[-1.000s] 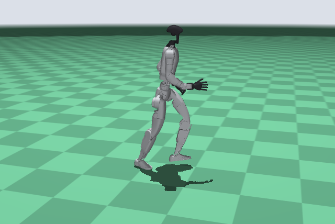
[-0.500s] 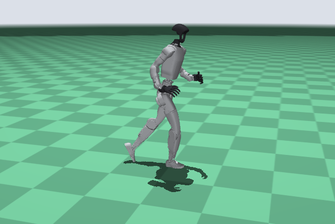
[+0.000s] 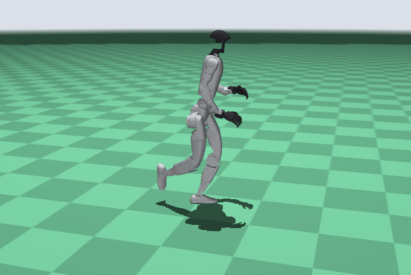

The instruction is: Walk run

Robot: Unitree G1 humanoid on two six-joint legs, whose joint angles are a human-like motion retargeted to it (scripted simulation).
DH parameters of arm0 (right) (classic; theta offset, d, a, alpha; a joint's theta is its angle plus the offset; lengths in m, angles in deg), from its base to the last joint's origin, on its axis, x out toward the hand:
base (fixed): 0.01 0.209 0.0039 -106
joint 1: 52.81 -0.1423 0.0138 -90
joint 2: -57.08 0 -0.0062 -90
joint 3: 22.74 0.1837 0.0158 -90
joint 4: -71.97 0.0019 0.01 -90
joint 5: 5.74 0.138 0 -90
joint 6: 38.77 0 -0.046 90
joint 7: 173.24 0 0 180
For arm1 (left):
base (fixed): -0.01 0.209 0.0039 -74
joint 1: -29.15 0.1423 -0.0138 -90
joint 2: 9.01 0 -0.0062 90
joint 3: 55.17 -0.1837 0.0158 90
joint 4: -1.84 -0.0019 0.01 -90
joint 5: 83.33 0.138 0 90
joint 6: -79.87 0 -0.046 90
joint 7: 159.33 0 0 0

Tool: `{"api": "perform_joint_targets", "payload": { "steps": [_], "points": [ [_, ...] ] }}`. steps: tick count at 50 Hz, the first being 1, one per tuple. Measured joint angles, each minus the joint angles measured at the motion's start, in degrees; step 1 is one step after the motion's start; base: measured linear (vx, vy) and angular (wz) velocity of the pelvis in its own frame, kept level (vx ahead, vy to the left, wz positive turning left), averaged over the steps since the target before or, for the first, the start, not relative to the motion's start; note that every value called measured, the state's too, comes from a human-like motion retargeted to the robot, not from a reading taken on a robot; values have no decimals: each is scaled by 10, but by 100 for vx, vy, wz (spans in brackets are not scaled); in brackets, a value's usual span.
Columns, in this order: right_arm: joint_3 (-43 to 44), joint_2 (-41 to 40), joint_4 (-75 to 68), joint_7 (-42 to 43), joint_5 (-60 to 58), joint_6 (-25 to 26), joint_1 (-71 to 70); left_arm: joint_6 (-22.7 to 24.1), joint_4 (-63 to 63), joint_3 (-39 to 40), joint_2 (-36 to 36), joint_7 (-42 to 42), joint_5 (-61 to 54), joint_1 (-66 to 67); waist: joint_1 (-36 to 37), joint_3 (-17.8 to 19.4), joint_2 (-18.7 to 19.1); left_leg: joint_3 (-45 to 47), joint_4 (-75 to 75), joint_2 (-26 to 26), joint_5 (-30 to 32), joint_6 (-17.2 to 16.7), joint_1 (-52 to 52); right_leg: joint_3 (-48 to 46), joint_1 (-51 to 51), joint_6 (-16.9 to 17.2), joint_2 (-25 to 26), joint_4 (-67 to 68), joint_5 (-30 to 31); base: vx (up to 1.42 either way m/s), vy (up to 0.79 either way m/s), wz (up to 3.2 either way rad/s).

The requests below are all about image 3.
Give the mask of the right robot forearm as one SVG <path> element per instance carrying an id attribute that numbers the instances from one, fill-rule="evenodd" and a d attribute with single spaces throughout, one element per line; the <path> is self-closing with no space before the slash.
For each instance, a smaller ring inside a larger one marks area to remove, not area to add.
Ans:
<path id="1" fill-rule="evenodd" d="M 222 114 L 222 110 L 217 107 L 215 104 L 212 95 L 210 95 L 209 88 L 207 86 L 203 86 L 200 89 L 201 95 L 203 102 L 207 105 L 207 108 L 209 109 L 209 112 L 213 115 L 215 114 Z M 217 117 L 216 117 L 217 118 Z"/>

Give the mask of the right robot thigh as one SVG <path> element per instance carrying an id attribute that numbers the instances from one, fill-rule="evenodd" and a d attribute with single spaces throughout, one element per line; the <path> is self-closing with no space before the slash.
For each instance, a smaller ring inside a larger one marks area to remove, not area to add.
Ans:
<path id="1" fill-rule="evenodd" d="M 206 150 L 206 126 L 204 118 L 199 115 L 199 112 L 193 112 L 190 116 L 187 116 L 186 124 L 188 128 L 195 129 L 191 132 L 191 148 L 193 155 L 188 158 L 193 159 L 195 164 L 194 169 L 196 169 L 200 166 Z"/>

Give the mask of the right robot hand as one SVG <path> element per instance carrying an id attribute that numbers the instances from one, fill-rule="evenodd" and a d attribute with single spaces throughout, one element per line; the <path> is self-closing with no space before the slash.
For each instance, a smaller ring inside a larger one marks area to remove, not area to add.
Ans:
<path id="1" fill-rule="evenodd" d="M 241 116 L 238 115 L 237 112 L 233 112 L 233 111 L 225 112 L 224 110 L 222 110 L 222 111 L 223 112 L 222 112 L 221 115 L 220 114 L 215 114 L 215 116 L 217 118 L 221 118 L 221 119 L 225 118 L 226 120 L 233 122 L 234 124 L 236 124 L 237 128 L 240 126 L 240 124 L 242 123 L 242 121 L 241 121 L 242 118 L 241 118 Z"/>

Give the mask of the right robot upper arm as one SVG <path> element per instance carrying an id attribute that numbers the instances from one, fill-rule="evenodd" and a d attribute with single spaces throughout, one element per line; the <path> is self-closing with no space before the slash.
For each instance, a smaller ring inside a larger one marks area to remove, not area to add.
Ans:
<path id="1" fill-rule="evenodd" d="M 208 83 L 212 80 L 212 77 L 214 75 L 214 72 L 217 70 L 218 65 L 219 65 L 219 61 L 216 58 L 213 58 L 213 57 L 208 58 L 206 65 L 205 65 L 205 71 L 204 71 L 202 80 L 199 85 L 199 92 L 200 92 L 201 87 L 207 86 Z M 210 88 L 209 88 L 209 92 L 210 92 Z"/>

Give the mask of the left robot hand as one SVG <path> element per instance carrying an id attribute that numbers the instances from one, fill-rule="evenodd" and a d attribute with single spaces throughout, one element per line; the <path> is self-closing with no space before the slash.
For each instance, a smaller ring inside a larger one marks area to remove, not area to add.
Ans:
<path id="1" fill-rule="evenodd" d="M 248 98 L 248 93 L 246 91 L 246 88 L 241 87 L 240 85 L 238 86 L 228 86 L 228 89 L 231 89 L 233 94 L 240 94 L 246 96 L 246 99 Z"/>

